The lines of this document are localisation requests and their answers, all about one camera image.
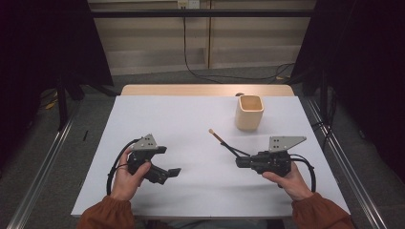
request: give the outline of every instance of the white tabletop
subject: white tabletop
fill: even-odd
[[[259,129],[239,131],[234,125],[235,96],[125,95],[117,97],[93,163],[72,215],[79,217],[106,195],[107,174],[118,153],[131,140],[152,134],[167,147],[152,162],[164,170],[181,168],[164,185],[144,180],[132,202],[138,218],[235,219],[291,216],[291,200],[277,184],[241,169],[220,145],[213,129],[229,145],[256,155],[268,149],[272,135],[303,135],[306,141],[288,150],[314,167],[317,191],[349,212],[298,97],[262,97],[265,112]],[[307,184],[305,164],[297,162]]]

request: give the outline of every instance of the cup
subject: cup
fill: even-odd
[[[258,95],[241,95],[236,107],[235,124],[241,131],[255,131],[262,120],[265,107]]]

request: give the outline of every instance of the person's right hand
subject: person's right hand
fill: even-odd
[[[280,177],[271,172],[262,173],[262,177],[282,186],[292,200],[302,200],[313,195],[294,162],[291,162],[291,172],[285,177]]]

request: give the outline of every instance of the wall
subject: wall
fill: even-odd
[[[201,0],[201,9],[311,10],[313,0]],[[89,0],[92,10],[172,10],[177,1]],[[96,18],[112,75],[186,70],[182,18]],[[309,18],[186,18],[191,69],[295,62]]]

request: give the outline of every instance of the brown sleeve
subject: brown sleeve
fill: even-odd
[[[77,229],[82,228],[135,228],[131,202],[106,196],[81,215]]]
[[[300,229],[354,228],[348,213],[318,193],[310,198],[293,201],[292,209],[292,218]]]

